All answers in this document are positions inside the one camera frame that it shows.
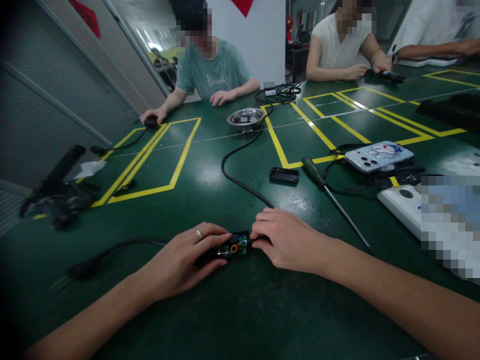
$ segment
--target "hand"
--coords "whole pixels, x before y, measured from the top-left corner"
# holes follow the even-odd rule
[[[150,116],[156,116],[156,123],[160,125],[162,121],[165,120],[165,118],[167,117],[167,112],[161,107],[158,109],[147,110],[140,116],[141,123],[145,124],[145,120]]]
[[[268,240],[252,244],[261,249],[280,269],[326,276],[327,262],[332,258],[337,239],[319,233],[295,215],[266,207],[256,216],[250,238],[266,235]]]
[[[373,60],[371,67],[375,73],[381,70],[392,71],[392,58],[381,53]]]
[[[456,42],[454,52],[466,56],[478,54],[480,53],[480,39]]]
[[[204,236],[203,240],[197,230]],[[140,292],[154,303],[193,288],[217,268],[226,265],[227,260],[213,260],[200,269],[194,262],[231,236],[224,228],[207,222],[178,234],[134,274]]]
[[[358,64],[346,69],[346,74],[344,80],[346,81],[355,81],[360,79],[367,72],[367,65]]]
[[[230,90],[230,91],[217,91],[214,93],[211,98],[210,102],[212,106],[216,106],[217,103],[220,101],[218,106],[222,106],[225,102],[230,102],[233,101],[237,98],[237,94],[235,91]]]

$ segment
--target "green t-shirt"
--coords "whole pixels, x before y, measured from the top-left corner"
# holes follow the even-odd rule
[[[202,57],[194,46],[185,49],[184,57],[178,61],[175,87],[190,95],[196,89],[202,100],[210,100],[217,91],[238,88],[254,77],[235,46],[218,39],[213,59]]]

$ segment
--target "doraemon phone case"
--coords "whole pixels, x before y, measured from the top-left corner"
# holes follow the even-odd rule
[[[345,159],[362,173],[393,170],[394,164],[413,157],[413,152],[392,141],[382,141],[345,154]]]

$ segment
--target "white shirt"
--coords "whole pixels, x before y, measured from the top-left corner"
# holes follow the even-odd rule
[[[395,53],[408,45],[442,45],[456,40],[466,11],[454,0],[421,0],[413,19],[402,26],[396,37]]]
[[[350,29],[345,39],[340,43],[335,14],[320,21],[311,33],[321,41],[321,55],[318,66],[325,69],[346,69],[355,64],[360,47],[371,33],[370,26],[363,26],[362,21]]]

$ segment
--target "adapter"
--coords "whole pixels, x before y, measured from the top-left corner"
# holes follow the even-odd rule
[[[273,81],[264,82],[263,89],[265,90],[265,96],[275,96],[277,95],[277,86]]]

